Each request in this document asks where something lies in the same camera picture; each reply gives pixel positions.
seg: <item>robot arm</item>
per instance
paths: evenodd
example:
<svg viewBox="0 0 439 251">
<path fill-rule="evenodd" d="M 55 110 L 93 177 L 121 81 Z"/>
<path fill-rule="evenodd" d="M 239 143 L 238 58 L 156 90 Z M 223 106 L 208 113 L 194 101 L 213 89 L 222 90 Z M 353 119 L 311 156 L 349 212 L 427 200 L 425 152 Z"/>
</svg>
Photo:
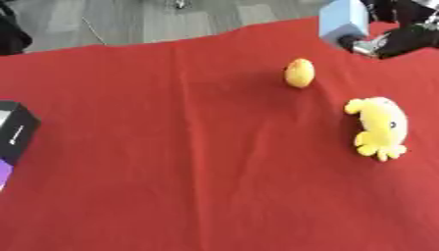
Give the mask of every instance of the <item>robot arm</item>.
<svg viewBox="0 0 439 251">
<path fill-rule="evenodd" d="M 340 45 L 351 53 L 377 59 L 388 59 L 425 47 L 438 47 L 438 11 L 420 6 L 414 1 L 381 0 L 380 5 L 374 5 L 372 0 L 363 0 L 369 11 L 371 23 L 398 22 L 400 27 L 388 30 L 370 41 L 346 35 L 339 39 Z"/>
</svg>

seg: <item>box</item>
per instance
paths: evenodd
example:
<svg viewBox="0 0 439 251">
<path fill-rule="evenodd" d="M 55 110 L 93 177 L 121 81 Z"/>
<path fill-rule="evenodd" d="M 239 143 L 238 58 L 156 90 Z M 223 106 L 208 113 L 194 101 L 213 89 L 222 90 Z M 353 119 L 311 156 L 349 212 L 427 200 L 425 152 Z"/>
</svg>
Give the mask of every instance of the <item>box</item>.
<svg viewBox="0 0 439 251">
<path fill-rule="evenodd" d="M 21 103 L 0 101 L 0 189 L 38 126 L 39 119 Z"/>
<path fill-rule="evenodd" d="M 335 0 L 322 7 L 318 14 L 318 36 L 338 45 L 343 35 L 368 36 L 368 11 L 360 0 Z"/>
</svg>

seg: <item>yellow plush toy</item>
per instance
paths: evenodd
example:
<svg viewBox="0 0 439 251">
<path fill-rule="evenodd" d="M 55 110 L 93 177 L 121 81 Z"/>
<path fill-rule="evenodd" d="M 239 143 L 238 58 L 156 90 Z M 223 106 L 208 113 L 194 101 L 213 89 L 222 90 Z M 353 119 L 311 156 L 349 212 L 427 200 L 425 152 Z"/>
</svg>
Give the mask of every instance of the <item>yellow plush toy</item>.
<svg viewBox="0 0 439 251">
<path fill-rule="evenodd" d="M 378 155 L 382 162 L 406 153 L 402 145 L 408 132 L 408 121 L 398 105 L 383 97 L 353 99 L 345 106 L 348 114 L 360 113 L 365 131 L 355 138 L 355 146 L 363 156 Z"/>
</svg>

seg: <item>purple object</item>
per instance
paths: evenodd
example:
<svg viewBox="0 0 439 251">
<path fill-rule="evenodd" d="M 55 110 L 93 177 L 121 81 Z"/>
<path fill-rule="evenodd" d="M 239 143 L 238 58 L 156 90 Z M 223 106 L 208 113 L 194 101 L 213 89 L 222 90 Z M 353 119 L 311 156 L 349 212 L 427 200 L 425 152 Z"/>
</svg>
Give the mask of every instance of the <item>purple object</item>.
<svg viewBox="0 0 439 251">
<path fill-rule="evenodd" d="M 8 177 L 11 175 L 11 172 L 12 166 L 3 160 L 0 160 L 0 189 L 5 185 L 6 180 L 8 180 Z"/>
</svg>

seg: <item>black object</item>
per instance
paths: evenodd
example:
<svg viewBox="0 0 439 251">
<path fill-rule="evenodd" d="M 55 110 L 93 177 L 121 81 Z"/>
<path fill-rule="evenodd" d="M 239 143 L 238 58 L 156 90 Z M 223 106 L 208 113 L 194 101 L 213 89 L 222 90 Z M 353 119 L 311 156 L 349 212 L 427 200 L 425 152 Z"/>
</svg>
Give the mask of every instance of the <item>black object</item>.
<svg viewBox="0 0 439 251">
<path fill-rule="evenodd" d="M 32 38 L 17 24 L 14 11 L 0 0 L 0 55 L 21 54 Z"/>
<path fill-rule="evenodd" d="M 39 124 L 21 103 L 0 101 L 0 159 L 14 166 Z"/>
<path fill-rule="evenodd" d="M 339 45 L 351 53 L 377 59 L 389 59 L 415 50 L 439 47 L 439 14 L 435 9 L 412 0 L 362 0 L 370 22 L 398 23 L 399 27 L 387 30 L 373 40 L 345 35 Z"/>
</svg>

